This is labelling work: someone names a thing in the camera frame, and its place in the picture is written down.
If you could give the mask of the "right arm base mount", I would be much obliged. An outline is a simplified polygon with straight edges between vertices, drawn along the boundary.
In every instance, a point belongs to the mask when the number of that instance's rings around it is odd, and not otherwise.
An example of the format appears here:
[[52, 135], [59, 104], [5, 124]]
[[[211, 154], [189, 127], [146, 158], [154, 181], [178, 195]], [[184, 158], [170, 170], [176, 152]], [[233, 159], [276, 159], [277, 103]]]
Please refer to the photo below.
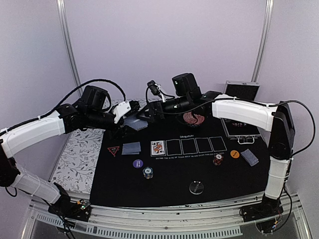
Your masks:
[[280, 199], [271, 199], [263, 195], [260, 203], [241, 207], [239, 214], [244, 222], [271, 217], [271, 220], [256, 223], [259, 232], [270, 234], [276, 229], [283, 212]]

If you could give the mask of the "purple small blind button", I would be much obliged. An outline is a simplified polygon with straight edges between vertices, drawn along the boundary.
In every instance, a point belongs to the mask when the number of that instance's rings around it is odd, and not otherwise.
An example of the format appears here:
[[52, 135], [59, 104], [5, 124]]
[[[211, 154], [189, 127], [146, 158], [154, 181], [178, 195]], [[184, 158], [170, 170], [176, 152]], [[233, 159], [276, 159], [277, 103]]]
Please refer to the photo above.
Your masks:
[[140, 159], [136, 159], [133, 161], [133, 167], [134, 168], [141, 168], [143, 166], [143, 161]]

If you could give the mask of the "orange big blind button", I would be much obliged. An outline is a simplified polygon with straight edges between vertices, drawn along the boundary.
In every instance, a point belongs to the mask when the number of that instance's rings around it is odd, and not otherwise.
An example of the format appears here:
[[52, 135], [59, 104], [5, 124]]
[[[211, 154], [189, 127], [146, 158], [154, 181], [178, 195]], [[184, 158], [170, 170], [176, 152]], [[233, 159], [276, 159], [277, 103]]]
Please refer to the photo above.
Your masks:
[[240, 157], [240, 153], [237, 150], [230, 151], [230, 156], [234, 159], [237, 159]]

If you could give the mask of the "queen of spades card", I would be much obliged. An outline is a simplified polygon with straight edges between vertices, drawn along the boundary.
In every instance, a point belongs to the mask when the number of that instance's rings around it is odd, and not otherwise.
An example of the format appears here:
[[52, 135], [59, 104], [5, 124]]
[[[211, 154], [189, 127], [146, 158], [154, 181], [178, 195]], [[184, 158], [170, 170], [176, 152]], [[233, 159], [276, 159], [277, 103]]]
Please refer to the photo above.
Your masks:
[[165, 144], [163, 140], [151, 142], [151, 156], [165, 155]]

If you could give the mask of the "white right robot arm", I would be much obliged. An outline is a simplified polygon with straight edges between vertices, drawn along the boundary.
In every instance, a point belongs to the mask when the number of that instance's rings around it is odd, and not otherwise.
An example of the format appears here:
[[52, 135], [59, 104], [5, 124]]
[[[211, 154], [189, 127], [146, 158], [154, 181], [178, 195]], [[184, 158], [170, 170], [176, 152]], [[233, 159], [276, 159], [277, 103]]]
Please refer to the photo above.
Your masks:
[[296, 154], [293, 151], [295, 127], [289, 108], [291, 101], [271, 104], [216, 91], [202, 93], [192, 73], [177, 75], [172, 81], [175, 96], [166, 94], [160, 84], [153, 80], [147, 83], [146, 92], [160, 97], [160, 100], [146, 101], [146, 106], [138, 112], [139, 119], [156, 122], [167, 116], [178, 116], [188, 112], [196, 115], [210, 111], [215, 118], [247, 123], [270, 133], [270, 169], [264, 193], [267, 199], [258, 205], [260, 216], [268, 217], [277, 209], [275, 200], [280, 198], [289, 176], [291, 161]]

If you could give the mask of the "triangular all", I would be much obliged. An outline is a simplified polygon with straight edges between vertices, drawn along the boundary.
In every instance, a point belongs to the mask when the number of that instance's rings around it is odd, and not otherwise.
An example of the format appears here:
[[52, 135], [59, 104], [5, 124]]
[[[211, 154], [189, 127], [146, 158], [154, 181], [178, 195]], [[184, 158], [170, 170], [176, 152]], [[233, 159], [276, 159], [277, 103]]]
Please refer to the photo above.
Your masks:
[[107, 150], [112, 154], [113, 157], [116, 157], [117, 152], [119, 151], [120, 146], [108, 147]]

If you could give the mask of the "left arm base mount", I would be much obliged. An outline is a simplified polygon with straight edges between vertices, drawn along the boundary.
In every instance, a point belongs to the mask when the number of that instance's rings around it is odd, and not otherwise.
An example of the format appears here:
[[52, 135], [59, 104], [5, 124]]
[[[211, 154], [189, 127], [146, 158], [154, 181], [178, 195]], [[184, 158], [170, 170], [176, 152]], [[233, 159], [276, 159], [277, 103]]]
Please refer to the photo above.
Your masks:
[[59, 199], [49, 205], [48, 212], [62, 218], [70, 218], [79, 221], [88, 222], [91, 215], [91, 203], [87, 200], [80, 199], [72, 202], [68, 193], [57, 183], [53, 183], [59, 190]]

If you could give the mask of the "stack of poker chips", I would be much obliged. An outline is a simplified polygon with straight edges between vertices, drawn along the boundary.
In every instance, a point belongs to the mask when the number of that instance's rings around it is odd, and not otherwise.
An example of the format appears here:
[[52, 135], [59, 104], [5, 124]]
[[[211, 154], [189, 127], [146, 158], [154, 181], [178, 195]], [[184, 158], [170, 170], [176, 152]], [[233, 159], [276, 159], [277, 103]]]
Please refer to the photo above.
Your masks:
[[143, 176], [146, 178], [146, 179], [152, 179], [153, 178], [153, 175], [154, 175], [154, 171], [151, 167], [145, 167], [143, 169]]

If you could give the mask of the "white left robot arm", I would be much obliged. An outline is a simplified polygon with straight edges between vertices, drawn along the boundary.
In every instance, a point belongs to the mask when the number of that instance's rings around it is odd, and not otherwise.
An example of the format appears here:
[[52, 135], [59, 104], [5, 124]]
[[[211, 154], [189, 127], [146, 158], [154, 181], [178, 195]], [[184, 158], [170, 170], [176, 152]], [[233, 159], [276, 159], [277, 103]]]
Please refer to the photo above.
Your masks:
[[65, 101], [68, 93], [52, 110], [35, 118], [18, 123], [0, 131], [0, 185], [21, 190], [54, 205], [63, 216], [74, 212], [74, 205], [65, 189], [57, 183], [43, 180], [26, 171], [16, 163], [14, 155], [20, 151], [54, 136], [75, 130], [104, 129], [111, 136], [124, 135], [128, 127], [124, 118], [140, 109], [137, 101], [122, 102], [104, 107], [111, 101], [107, 90], [93, 86], [94, 80], [83, 83], [82, 96], [74, 103]]

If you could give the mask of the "blue playing card deck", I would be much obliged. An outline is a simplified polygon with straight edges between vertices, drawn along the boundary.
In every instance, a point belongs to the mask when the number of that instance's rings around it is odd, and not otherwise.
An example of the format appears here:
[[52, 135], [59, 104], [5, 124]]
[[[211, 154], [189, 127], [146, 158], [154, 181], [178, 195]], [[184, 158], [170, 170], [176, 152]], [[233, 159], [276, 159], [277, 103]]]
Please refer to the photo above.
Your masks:
[[148, 122], [138, 119], [136, 116], [129, 116], [124, 119], [124, 125], [127, 125], [136, 131], [142, 130], [148, 127]]

